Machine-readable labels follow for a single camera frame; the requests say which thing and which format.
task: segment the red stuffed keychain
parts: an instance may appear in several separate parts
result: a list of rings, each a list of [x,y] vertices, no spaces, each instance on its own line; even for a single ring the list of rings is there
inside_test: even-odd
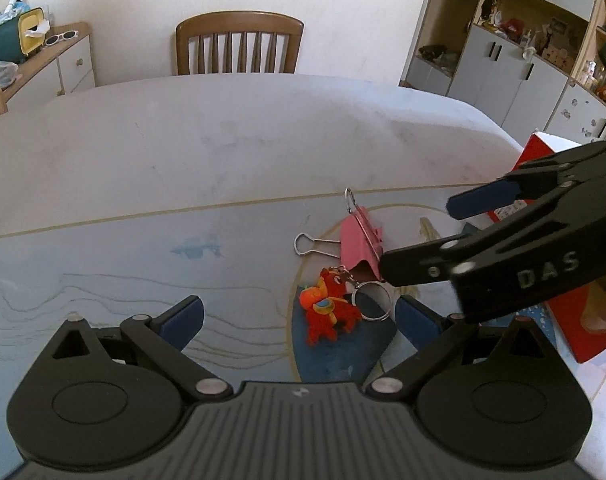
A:
[[[344,273],[339,269],[323,269],[316,286],[301,291],[299,302],[307,311],[307,343],[314,346],[325,336],[336,341],[334,327],[341,323],[343,330],[352,332],[361,320],[361,311],[344,300],[347,293]]]

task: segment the key ring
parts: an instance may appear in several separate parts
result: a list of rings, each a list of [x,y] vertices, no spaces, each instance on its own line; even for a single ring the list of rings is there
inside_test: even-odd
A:
[[[385,286],[383,285],[383,283],[381,282],[363,282],[363,283],[358,283],[355,287],[354,290],[352,292],[352,301],[351,303],[356,306],[356,293],[359,291],[359,289],[362,286],[365,285],[379,285],[384,291],[385,294],[387,295],[387,298],[389,300],[389,304],[392,304],[392,297],[390,296],[389,292],[387,291],[387,288],[385,288]],[[388,310],[385,314],[383,314],[383,316],[381,317],[367,317],[365,314],[361,313],[361,317],[363,319],[365,319],[366,321],[385,321],[388,317],[390,317],[390,315],[392,314],[392,312],[390,310]]]

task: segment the white-framed sunglasses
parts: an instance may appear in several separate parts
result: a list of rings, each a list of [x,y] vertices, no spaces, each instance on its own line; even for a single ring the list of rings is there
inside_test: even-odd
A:
[[[57,44],[59,41],[72,40],[78,37],[78,30],[66,30],[61,34],[53,34],[45,40],[46,46],[52,46]]]

